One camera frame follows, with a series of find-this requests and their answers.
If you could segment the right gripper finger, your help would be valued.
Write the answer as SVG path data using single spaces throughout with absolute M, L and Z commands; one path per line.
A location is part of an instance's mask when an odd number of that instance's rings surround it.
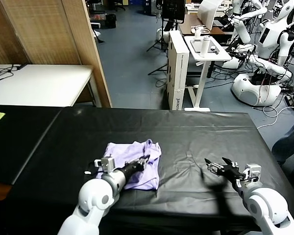
M 220 169 L 222 169 L 222 166 L 220 164 L 217 164 L 217 163 L 213 163 L 211 162 L 210 160 L 208 159 L 204 159 L 205 160 L 205 163 L 207 165 L 207 169 L 212 172 L 212 173 L 218 173 L 218 171 Z
M 232 161 L 232 160 L 230 160 L 230 159 L 228 159 L 228 158 L 225 158 L 225 157 L 222 157 L 222 159 L 223 159 L 223 161 L 224 161 L 227 165 L 230 165 L 230 166 L 232 166 L 233 168 L 239 168 L 239 165 L 238 165 L 237 162 Z

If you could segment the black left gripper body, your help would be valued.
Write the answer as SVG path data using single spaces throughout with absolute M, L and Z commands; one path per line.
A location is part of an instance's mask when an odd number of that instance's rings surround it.
M 123 167 L 123 173 L 125 176 L 132 176 L 133 174 L 137 172 L 144 171 L 145 164 L 142 162 L 132 162 L 132 163 L 127 163 Z

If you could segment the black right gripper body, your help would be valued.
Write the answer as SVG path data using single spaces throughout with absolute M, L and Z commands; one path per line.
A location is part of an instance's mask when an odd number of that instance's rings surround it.
M 243 180 L 245 175 L 239 172 L 238 166 L 222 165 L 217 170 L 219 176 L 224 176 L 228 181 Z

